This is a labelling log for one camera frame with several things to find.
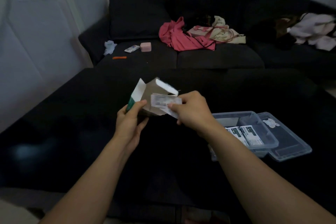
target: beige garment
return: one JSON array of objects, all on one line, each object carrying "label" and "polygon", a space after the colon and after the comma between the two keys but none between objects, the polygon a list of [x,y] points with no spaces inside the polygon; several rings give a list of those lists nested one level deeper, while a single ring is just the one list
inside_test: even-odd
[{"label": "beige garment", "polygon": [[246,44],[246,37],[234,29],[229,28],[229,26],[225,24],[225,19],[222,17],[215,16],[215,22],[212,24],[212,27],[214,27],[214,29],[209,39],[229,44]]}]

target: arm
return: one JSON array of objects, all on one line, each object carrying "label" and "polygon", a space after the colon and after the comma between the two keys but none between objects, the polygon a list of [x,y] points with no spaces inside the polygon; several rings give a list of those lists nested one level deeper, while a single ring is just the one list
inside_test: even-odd
[{"label": "arm", "polygon": [[139,144],[148,118],[137,125],[137,115],[146,100],[136,102],[127,114],[118,112],[115,134],[89,169],[40,221],[41,224],[103,223],[119,176]]},{"label": "arm", "polygon": [[177,124],[196,130],[214,149],[241,205],[253,223],[336,223],[336,218],[257,158],[212,116],[198,92],[180,96]]}]

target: crumpled tissue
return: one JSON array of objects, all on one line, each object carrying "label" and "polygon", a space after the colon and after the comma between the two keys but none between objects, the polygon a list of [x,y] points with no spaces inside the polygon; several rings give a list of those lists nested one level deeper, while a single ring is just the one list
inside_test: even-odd
[{"label": "crumpled tissue", "polygon": [[105,52],[104,52],[104,56],[106,56],[107,54],[112,54],[114,52],[114,48],[117,46],[117,44],[115,44],[113,41],[107,41],[104,43],[105,45]]}]

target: pink cloth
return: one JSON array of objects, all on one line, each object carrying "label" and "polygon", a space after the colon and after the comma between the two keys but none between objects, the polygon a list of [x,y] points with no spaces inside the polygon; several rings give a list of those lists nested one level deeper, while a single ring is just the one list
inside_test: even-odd
[{"label": "pink cloth", "polygon": [[204,36],[187,36],[183,34],[183,26],[183,17],[180,17],[177,22],[165,22],[159,31],[161,41],[179,52],[197,49],[215,50],[215,41],[206,39]]}]

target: hand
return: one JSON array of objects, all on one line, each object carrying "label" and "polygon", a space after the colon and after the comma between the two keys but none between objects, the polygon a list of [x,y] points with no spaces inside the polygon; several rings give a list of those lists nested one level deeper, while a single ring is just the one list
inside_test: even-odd
[{"label": "hand", "polygon": [[172,111],[178,113],[178,125],[183,123],[198,133],[202,133],[203,128],[216,123],[216,119],[212,116],[207,101],[198,91],[180,95],[179,98],[182,99],[184,104],[168,105]]},{"label": "hand", "polygon": [[132,109],[126,113],[127,105],[125,105],[117,113],[117,122],[115,125],[115,133],[113,140],[118,140],[124,147],[125,153],[130,156],[139,144],[141,131],[148,122],[148,117],[137,125],[138,113],[147,104],[146,100],[136,102]]}]

